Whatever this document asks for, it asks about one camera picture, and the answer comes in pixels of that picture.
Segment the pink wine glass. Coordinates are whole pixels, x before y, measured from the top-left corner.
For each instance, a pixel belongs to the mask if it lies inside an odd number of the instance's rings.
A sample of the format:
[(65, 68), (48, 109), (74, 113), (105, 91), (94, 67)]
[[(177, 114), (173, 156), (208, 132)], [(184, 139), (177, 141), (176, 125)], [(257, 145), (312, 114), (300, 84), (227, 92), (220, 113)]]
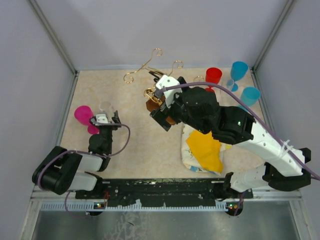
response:
[(75, 119), (82, 125), (87, 126), (89, 134), (94, 135), (99, 133), (99, 129), (90, 123), (90, 119), (94, 116), (92, 109), (87, 105), (81, 105), (74, 111)]

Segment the clear wine glass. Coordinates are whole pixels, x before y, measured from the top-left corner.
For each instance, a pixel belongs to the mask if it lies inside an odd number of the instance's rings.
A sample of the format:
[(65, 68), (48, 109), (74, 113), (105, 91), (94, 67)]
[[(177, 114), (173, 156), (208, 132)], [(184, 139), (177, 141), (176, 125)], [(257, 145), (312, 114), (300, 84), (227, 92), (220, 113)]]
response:
[(99, 114), (105, 114), (108, 119), (111, 119), (114, 116), (116, 111), (114, 106), (109, 101), (101, 101), (99, 103)]
[(223, 89), (220, 89), (219, 92), (221, 94), (227, 94), (228, 92), (233, 92), (234, 85), (235, 85), (235, 81), (232, 78), (227, 80), (222, 80), (220, 83), (220, 86), (226, 89), (227, 92), (225, 92)]

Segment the blue wine glass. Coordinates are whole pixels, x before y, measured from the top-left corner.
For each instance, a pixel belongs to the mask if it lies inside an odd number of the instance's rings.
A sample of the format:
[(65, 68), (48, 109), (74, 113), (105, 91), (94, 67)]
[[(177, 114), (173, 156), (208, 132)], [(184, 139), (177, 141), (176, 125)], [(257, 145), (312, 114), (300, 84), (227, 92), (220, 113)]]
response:
[(261, 97), (261, 92), (253, 87), (249, 86), (243, 89), (240, 96), (240, 100), (248, 107), (252, 107)]
[(233, 92), (238, 90), (237, 82), (240, 81), (247, 73), (249, 66), (243, 61), (236, 61), (232, 64), (230, 71), (230, 79), (233, 79), (235, 84), (233, 86)]

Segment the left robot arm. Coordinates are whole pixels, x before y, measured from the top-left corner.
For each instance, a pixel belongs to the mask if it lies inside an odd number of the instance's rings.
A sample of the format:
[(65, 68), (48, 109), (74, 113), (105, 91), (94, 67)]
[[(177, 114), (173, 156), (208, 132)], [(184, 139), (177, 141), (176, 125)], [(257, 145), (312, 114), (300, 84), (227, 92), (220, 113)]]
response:
[(86, 191), (97, 199), (103, 195), (104, 186), (93, 172), (104, 171), (112, 154), (113, 132), (121, 127), (118, 111), (108, 116), (97, 114), (89, 124), (98, 128), (88, 140), (88, 152), (68, 150), (55, 146), (39, 164), (31, 177), (42, 190), (62, 195), (68, 191)]

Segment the red wine glass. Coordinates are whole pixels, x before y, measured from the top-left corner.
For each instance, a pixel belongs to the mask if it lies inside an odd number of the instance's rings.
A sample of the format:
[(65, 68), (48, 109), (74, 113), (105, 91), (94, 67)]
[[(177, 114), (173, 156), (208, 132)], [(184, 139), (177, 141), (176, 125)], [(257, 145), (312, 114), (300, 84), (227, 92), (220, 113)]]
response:
[(207, 83), (219, 84), (223, 72), (216, 67), (210, 67), (206, 70), (205, 81)]

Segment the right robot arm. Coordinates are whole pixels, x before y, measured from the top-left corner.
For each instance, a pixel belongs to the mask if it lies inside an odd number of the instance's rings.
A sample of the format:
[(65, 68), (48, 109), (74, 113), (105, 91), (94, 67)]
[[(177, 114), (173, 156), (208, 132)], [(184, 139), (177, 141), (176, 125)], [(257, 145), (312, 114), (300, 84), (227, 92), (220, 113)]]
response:
[(295, 149), (280, 140), (244, 103), (221, 106), (216, 94), (204, 89), (203, 82), (187, 83), (183, 77), (167, 75), (157, 81), (153, 96), (161, 104), (150, 116), (163, 129), (184, 123), (263, 160), (256, 168), (225, 176), (223, 192), (227, 197), (235, 198), (239, 193), (264, 186), (291, 192), (310, 185), (312, 176), (306, 163), (311, 160), (311, 151)]

